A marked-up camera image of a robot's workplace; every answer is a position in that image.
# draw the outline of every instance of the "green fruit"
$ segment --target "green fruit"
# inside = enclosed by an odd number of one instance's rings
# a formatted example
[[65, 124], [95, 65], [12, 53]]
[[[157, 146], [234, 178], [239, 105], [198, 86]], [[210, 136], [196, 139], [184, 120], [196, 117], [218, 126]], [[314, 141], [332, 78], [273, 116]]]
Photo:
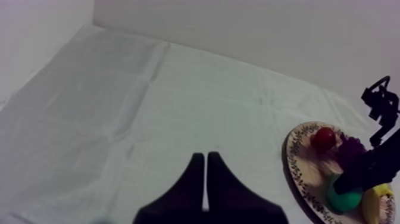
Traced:
[[339, 178], [339, 176], [340, 175], [332, 176], [329, 181], [329, 187], [326, 193], [327, 202], [337, 211], [353, 210], [361, 202], [363, 190], [361, 187], [359, 187], [344, 194], [337, 194], [333, 184]]

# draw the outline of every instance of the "red ball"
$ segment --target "red ball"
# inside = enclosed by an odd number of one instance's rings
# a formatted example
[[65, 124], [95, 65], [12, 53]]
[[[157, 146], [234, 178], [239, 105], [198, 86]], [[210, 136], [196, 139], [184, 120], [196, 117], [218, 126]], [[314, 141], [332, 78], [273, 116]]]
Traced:
[[320, 153], [324, 153], [336, 145], [336, 134], [329, 127], [323, 127], [311, 140], [311, 145]]

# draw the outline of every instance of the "white backdrop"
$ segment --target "white backdrop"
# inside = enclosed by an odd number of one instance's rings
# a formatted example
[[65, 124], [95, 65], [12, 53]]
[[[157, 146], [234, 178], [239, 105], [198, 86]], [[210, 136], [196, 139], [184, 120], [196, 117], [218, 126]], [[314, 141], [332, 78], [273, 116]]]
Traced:
[[0, 106], [92, 13], [93, 0], [0, 0]]
[[366, 86], [400, 91], [400, 2], [96, 0], [95, 23], [203, 49], [327, 87], [366, 115]]

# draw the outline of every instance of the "round plate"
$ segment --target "round plate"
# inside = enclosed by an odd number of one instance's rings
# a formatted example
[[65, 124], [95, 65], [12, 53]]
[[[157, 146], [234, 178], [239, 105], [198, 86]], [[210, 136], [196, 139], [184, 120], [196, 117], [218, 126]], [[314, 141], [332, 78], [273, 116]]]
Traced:
[[[337, 144], [327, 153], [317, 155], [311, 148], [310, 137], [315, 135], [321, 127], [330, 127], [334, 130]], [[338, 146], [342, 144], [340, 140], [342, 133], [338, 127], [322, 122], [307, 122], [295, 127], [287, 136], [286, 146], [283, 147], [283, 159], [286, 157], [287, 160], [285, 169], [287, 168], [287, 172], [290, 173], [288, 176], [293, 180], [294, 189], [297, 189], [297, 192], [293, 193], [300, 194], [299, 200], [304, 201], [320, 221], [329, 224], [364, 224], [366, 221], [363, 218], [361, 206], [350, 213], [337, 214], [327, 207], [325, 200], [327, 177], [332, 173], [343, 172], [335, 156]], [[380, 205], [379, 223], [392, 224], [395, 219], [394, 197], [382, 197]]]

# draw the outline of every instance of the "table surface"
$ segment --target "table surface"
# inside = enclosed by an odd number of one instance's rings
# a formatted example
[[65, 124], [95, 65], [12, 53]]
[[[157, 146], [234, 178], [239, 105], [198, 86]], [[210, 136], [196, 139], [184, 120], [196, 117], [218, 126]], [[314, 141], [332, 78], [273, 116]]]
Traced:
[[308, 121], [365, 145], [374, 132], [366, 114], [319, 86], [87, 26], [0, 113], [0, 215], [7, 223], [131, 223], [193, 153], [218, 151], [290, 223], [310, 223], [281, 159], [286, 135]]

